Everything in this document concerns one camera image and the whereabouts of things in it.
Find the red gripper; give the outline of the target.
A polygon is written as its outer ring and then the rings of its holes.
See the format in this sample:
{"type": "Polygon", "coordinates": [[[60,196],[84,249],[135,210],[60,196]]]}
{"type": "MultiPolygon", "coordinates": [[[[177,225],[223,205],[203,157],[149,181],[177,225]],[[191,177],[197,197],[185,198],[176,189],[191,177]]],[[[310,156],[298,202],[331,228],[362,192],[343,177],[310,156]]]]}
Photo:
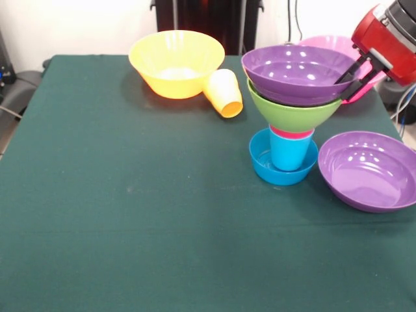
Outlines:
{"type": "MultiPolygon", "coordinates": [[[[414,3],[377,5],[370,9],[354,30],[352,41],[361,52],[382,62],[392,80],[402,86],[415,82],[414,3]]],[[[343,101],[359,100],[376,84],[379,74],[376,70],[364,78],[356,78],[366,61],[367,57],[359,57],[334,82],[334,85],[349,84],[341,92],[343,101]]]]}

